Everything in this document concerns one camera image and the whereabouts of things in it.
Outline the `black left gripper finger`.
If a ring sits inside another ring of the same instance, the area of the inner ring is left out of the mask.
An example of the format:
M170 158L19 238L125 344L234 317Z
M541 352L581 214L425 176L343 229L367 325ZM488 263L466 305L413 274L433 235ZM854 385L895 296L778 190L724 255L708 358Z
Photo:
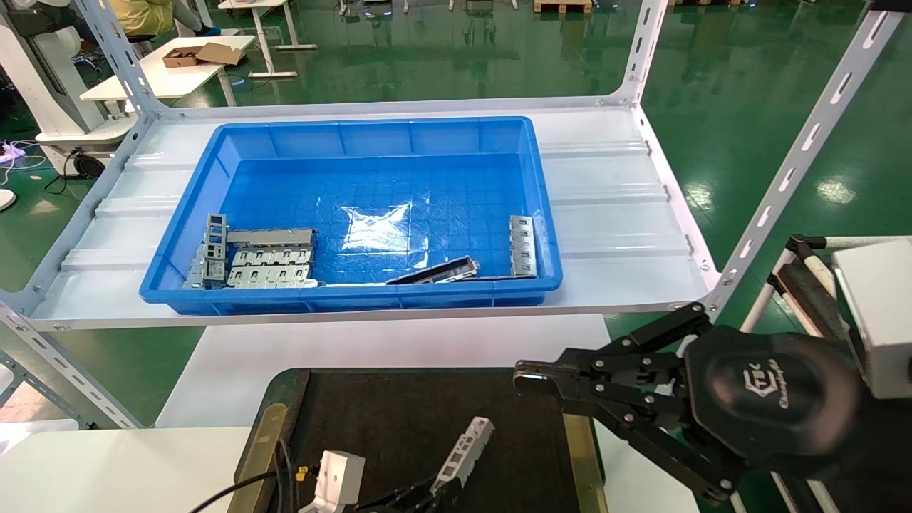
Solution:
M356 512L427 512L435 502L430 483L395 488L378 499L355 506Z
M460 488L440 488L421 503L420 512L453 512L459 496Z

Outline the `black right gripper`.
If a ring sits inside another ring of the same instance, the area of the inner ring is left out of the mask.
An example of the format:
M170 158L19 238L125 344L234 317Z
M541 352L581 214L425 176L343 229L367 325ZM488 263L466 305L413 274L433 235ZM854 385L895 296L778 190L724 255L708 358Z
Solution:
M520 360L512 383L593 417L710 504L763 470L821 482L841 512L911 509L909 398L877 398L840 342L711 327L690 303L601 348ZM697 335L683 358L670 349ZM674 383L684 361L693 415L681 398L608 390Z

